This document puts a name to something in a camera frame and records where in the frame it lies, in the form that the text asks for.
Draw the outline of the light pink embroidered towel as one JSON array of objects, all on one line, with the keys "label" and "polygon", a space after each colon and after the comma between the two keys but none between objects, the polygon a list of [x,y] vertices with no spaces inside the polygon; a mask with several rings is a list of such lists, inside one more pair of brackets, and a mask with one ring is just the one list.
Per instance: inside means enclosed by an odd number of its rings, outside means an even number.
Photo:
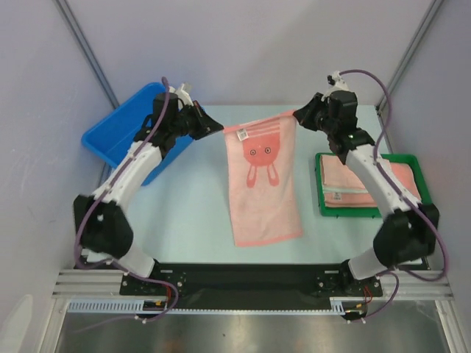
[{"label": "light pink embroidered towel", "polygon": [[322,154],[320,157],[322,184],[329,188],[363,190],[360,179],[335,155]]}]

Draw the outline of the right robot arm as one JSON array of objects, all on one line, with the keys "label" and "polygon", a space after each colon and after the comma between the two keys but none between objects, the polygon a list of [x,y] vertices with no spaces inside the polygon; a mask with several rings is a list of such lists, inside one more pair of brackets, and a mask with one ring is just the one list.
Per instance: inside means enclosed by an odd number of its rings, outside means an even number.
[{"label": "right robot arm", "polygon": [[422,203],[399,182],[372,137],[358,127],[357,107],[354,92],[337,90],[316,93],[294,112],[300,126],[327,135],[330,150],[359,178],[383,219],[372,246],[340,265],[339,287],[349,296],[364,289],[365,279],[432,255],[439,221],[437,207]]}]

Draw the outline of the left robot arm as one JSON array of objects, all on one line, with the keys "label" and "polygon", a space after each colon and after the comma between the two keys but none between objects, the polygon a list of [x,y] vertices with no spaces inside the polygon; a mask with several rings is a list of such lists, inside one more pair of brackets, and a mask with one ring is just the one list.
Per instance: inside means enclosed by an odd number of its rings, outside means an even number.
[{"label": "left robot arm", "polygon": [[115,171],[91,195],[78,195],[73,203],[75,257],[80,257],[83,249],[102,254],[106,261],[136,275],[136,285],[146,294],[160,290],[162,276],[157,260],[136,243],[127,208],[180,138],[200,140],[223,129],[189,92],[187,84],[182,84],[157,94],[152,113],[144,119]]}]

